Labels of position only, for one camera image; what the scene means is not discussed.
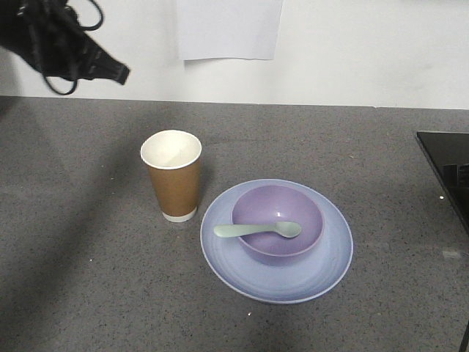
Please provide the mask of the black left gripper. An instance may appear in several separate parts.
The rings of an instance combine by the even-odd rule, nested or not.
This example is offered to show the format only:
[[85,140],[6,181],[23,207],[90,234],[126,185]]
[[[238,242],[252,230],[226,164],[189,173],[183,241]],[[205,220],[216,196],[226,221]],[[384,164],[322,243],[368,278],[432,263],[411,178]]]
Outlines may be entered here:
[[84,33],[66,1],[2,1],[1,47],[46,77],[124,85],[130,73]]

